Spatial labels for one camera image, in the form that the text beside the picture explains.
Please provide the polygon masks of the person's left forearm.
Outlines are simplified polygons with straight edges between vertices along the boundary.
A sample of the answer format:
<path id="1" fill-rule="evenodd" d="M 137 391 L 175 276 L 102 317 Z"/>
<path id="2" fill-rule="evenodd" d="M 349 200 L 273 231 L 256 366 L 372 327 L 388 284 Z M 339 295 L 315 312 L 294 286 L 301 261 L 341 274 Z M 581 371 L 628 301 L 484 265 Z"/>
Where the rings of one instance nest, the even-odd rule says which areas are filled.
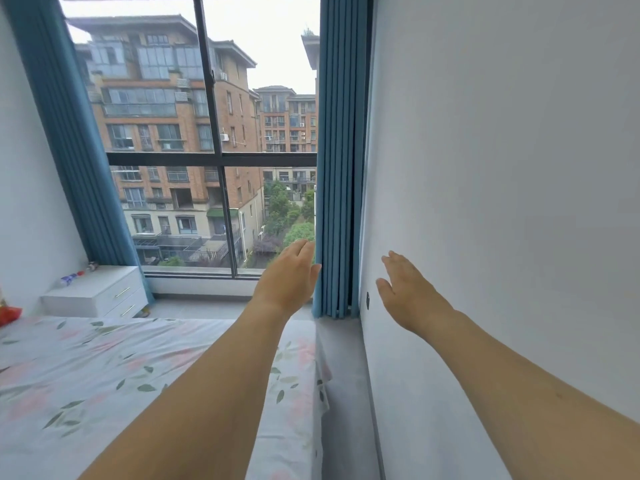
<path id="1" fill-rule="evenodd" d="M 299 308 L 254 297 L 78 480 L 244 480 L 276 350 Z"/>

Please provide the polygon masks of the white nightstand with drawers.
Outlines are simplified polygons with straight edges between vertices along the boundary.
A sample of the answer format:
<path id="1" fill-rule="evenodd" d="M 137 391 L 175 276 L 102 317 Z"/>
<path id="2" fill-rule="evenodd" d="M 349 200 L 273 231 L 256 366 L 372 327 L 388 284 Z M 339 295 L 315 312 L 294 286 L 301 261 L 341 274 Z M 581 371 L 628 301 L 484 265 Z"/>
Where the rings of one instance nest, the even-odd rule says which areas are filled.
<path id="1" fill-rule="evenodd" d="M 44 313 L 57 317 L 129 319 L 148 306 L 136 266 L 100 266 L 41 296 Z"/>

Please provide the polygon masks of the person's right forearm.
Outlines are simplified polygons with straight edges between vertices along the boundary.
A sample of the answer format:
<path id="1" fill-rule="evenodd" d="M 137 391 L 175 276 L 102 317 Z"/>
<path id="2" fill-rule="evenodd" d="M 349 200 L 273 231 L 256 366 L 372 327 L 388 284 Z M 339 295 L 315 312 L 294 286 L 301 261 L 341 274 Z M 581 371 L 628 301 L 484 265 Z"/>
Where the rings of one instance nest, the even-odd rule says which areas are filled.
<path id="1" fill-rule="evenodd" d="M 514 352 L 466 315 L 412 328 L 468 397 L 513 480 L 640 480 L 640 424 Z"/>

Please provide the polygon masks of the black framed window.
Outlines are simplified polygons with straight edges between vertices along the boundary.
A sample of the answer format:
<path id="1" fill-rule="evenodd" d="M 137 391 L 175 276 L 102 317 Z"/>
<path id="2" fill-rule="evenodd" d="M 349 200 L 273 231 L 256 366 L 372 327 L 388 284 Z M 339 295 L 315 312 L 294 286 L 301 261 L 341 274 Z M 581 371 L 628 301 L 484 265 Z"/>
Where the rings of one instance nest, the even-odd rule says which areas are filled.
<path id="1" fill-rule="evenodd" d="M 235 258 L 231 258 L 230 274 L 181 269 L 164 272 L 160 266 L 140 263 L 148 278 L 256 279 L 288 243 L 298 237 L 313 239 L 315 217 L 310 208 L 311 193 L 316 189 L 319 117 L 316 62 L 312 58 L 319 47 L 320 1 L 60 0 L 75 45 L 86 38 L 70 27 L 69 17 L 182 15 L 196 25 L 214 139 L 219 138 L 219 129 L 208 41 L 233 40 L 256 62 L 248 73 L 248 83 L 257 96 L 259 151 L 224 152 L 217 147 L 214 153 L 185 156 L 186 166 L 216 165 L 219 171 L 226 167 L 258 169 L 264 215 L 251 252 L 241 265 L 235 265 Z M 148 165 L 145 157 L 160 166 L 177 164 L 169 154 L 106 153 L 110 170 L 111 166 L 122 164 L 119 157 L 129 157 L 133 166 Z"/>

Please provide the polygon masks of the bed with floral sheet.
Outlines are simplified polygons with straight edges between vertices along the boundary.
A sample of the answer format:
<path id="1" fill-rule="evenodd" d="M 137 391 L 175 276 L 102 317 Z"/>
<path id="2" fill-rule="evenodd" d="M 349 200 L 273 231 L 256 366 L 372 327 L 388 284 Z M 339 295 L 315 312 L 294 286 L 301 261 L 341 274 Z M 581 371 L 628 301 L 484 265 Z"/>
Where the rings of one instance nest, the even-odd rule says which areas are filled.
<path id="1" fill-rule="evenodd" d="M 0 480 L 76 480 L 231 324 L 34 317 L 1 328 Z M 322 479 L 325 379 L 315 323 L 288 322 L 246 480 Z"/>

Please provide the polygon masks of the blue pleated curtain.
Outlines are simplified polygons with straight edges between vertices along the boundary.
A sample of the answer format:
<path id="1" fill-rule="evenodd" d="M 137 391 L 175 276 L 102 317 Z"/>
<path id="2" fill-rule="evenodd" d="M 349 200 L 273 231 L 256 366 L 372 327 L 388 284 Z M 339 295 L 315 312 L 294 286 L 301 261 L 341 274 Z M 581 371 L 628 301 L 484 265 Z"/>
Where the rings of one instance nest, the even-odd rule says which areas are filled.
<path id="1" fill-rule="evenodd" d="M 59 1 L 0 0 L 0 4 L 87 257 L 100 265 L 135 266 L 153 304 Z"/>
<path id="2" fill-rule="evenodd" d="M 359 317 L 374 0 L 321 0 L 316 318 Z"/>

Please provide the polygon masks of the red plastic bag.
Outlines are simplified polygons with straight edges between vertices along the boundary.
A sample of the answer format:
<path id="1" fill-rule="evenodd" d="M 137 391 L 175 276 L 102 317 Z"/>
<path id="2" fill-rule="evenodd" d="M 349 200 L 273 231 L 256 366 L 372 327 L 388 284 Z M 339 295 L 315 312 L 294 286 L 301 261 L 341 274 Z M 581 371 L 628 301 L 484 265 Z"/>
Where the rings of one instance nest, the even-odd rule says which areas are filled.
<path id="1" fill-rule="evenodd" d="M 22 308 L 8 304 L 0 289 L 0 328 L 18 320 L 22 315 Z"/>

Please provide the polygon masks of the person's left hand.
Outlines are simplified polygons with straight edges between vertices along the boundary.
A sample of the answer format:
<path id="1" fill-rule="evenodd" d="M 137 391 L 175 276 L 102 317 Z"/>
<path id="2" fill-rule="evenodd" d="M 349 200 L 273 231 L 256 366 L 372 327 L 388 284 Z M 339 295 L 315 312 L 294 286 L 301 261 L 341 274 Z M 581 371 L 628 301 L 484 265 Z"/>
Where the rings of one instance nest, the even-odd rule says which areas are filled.
<path id="1" fill-rule="evenodd" d="M 267 266 L 250 305 L 264 316 L 290 319 L 309 298 L 309 273 L 315 263 L 314 241 L 299 239 Z"/>

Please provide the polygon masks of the person's right hand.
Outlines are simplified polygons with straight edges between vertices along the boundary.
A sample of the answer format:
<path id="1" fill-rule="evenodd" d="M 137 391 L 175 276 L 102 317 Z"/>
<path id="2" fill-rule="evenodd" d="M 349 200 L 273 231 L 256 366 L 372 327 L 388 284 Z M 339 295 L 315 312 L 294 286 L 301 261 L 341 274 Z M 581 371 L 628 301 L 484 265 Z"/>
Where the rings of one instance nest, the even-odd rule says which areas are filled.
<path id="1" fill-rule="evenodd" d="M 385 307 L 405 330 L 425 341 L 443 329 L 455 309 L 404 255 L 394 251 L 381 257 L 386 279 L 396 294 L 395 307 Z"/>

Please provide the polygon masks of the brick apartment building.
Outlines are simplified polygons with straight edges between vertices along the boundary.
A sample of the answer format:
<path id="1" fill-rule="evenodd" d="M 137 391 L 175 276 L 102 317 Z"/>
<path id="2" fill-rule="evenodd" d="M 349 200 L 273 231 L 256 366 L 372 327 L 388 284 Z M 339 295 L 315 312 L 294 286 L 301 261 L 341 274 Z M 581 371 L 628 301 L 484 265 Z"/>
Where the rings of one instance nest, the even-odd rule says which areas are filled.
<path id="1" fill-rule="evenodd" d="M 251 252 L 263 218 L 257 168 L 186 166 L 190 153 L 258 152 L 248 73 L 256 62 L 233 40 L 209 40 L 219 138 L 209 117 L 197 26 L 182 15 L 69 17 L 107 152 L 170 155 L 172 166 L 111 166 L 141 265 L 230 274 Z"/>

